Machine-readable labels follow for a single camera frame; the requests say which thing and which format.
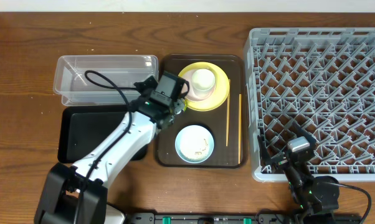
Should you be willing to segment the light blue bowl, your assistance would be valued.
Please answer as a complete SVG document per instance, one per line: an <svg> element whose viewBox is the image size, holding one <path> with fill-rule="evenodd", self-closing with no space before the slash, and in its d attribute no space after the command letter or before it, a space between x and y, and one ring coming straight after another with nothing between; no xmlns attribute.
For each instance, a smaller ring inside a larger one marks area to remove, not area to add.
<svg viewBox="0 0 375 224"><path fill-rule="evenodd" d="M178 132L174 146L183 161L198 164L210 158L215 148L215 140L207 128L189 125Z"/></svg>

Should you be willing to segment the yellow green snack wrapper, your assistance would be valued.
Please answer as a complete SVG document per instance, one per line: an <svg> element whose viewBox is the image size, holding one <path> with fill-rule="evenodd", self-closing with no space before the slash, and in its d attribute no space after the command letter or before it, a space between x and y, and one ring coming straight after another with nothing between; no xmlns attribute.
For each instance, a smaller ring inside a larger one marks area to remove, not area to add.
<svg viewBox="0 0 375 224"><path fill-rule="evenodd" d="M179 111L185 111L187 107L188 107L188 104L186 103L186 100L184 100L184 99L178 100Z"/></svg>

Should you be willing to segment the wooden chopstick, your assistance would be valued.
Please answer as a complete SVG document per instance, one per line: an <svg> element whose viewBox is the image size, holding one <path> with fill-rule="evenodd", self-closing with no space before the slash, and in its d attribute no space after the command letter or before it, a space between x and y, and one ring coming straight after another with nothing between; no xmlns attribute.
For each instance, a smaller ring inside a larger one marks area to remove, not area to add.
<svg viewBox="0 0 375 224"><path fill-rule="evenodd" d="M242 152L242 94L239 93L239 117L238 117L238 165L241 164Z"/></svg>
<svg viewBox="0 0 375 224"><path fill-rule="evenodd" d="M229 81L229 91L227 95L227 116L226 116L226 130L225 130L225 146L229 145L229 126L230 126L230 79Z"/></svg>

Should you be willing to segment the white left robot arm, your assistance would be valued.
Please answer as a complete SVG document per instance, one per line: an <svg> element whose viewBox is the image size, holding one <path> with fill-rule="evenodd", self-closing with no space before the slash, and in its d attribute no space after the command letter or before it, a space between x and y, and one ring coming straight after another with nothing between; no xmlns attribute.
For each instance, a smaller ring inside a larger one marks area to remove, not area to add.
<svg viewBox="0 0 375 224"><path fill-rule="evenodd" d="M123 223L107 203L108 189L132 157L186 109L184 98L153 92L130 103L121 123L70 167L57 163L45 180L34 223Z"/></svg>

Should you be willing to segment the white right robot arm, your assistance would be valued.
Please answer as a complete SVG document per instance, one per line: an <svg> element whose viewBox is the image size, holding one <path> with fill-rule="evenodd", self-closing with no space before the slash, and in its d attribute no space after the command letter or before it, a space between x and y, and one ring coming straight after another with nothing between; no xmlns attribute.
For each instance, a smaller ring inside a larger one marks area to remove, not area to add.
<svg viewBox="0 0 375 224"><path fill-rule="evenodd" d="M291 195L300 206L293 217L295 223L336 223L333 211L339 208L338 181L331 176L314 177L307 162L315 155L316 140L300 134L287 143L287 150L270 157L259 140L262 160L282 171L289 183Z"/></svg>

